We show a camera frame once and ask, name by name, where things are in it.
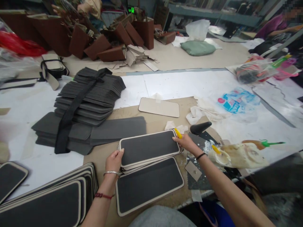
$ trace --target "purple shirt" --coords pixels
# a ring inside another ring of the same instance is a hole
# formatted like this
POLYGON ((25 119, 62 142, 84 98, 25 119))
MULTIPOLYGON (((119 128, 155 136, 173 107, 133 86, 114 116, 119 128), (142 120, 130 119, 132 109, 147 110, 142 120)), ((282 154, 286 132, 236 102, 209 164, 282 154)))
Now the purple shirt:
POLYGON ((283 21, 283 15, 280 14, 275 16, 273 19, 268 21, 263 28, 256 34, 255 38, 265 39, 270 33, 277 30, 283 30, 287 27, 287 23, 283 21))

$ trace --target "black bracelet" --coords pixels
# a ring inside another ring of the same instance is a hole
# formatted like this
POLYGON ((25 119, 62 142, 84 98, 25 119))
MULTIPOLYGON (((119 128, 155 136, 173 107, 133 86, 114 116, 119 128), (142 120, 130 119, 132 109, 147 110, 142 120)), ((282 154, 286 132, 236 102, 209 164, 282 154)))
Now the black bracelet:
POLYGON ((196 160, 198 160, 199 158, 201 158, 203 155, 205 155, 206 153, 203 153, 203 154, 200 154, 197 158, 196 158, 196 160))

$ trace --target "green cushion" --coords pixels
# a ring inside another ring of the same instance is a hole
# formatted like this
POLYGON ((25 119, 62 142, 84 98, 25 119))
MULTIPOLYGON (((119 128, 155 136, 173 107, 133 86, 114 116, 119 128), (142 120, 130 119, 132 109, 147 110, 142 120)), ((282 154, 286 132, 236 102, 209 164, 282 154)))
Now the green cushion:
POLYGON ((202 56, 215 52, 216 48, 205 41, 187 41, 181 47, 191 56, 202 56))

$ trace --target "white bag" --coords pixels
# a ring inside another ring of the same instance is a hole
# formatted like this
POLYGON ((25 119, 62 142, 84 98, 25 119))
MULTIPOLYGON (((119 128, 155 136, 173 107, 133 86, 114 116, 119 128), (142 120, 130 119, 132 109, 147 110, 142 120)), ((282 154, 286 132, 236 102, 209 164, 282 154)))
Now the white bag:
POLYGON ((188 41, 204 41, 210 24, 211 23, 209 22, 209 20, 202 19, 186 25, 186 33, 189 35, 188 41))

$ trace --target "yellow brush handle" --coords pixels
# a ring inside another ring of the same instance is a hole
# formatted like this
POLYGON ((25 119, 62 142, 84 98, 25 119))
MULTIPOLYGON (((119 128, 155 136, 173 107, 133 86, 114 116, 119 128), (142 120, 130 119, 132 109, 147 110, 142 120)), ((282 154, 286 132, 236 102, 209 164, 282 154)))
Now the yellow brush handle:
POLYGON ((216 148, 214 145, 212 145, 211 147, 217 154, 221 154, 221 152, 218 150, 218 148, 216 148))
POLYGON ((182 135, 181 135, 181 133, 179 133, 178 129, 175 128, 175 132, 176 132, 178 138, 182 139, 182 135))

